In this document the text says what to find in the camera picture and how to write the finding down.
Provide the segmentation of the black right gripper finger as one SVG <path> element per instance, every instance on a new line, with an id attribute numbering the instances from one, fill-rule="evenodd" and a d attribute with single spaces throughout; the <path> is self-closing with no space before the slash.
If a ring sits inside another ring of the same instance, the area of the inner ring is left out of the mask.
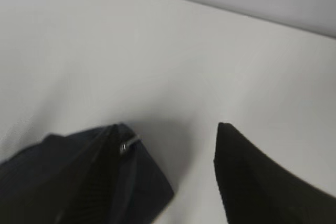
<path id="1" fill-rule="evenodd" d="M 300 179 L 230 123 L 218 124 L 214 170 L 228 223 L 335 223 L 335 197 Z"/>

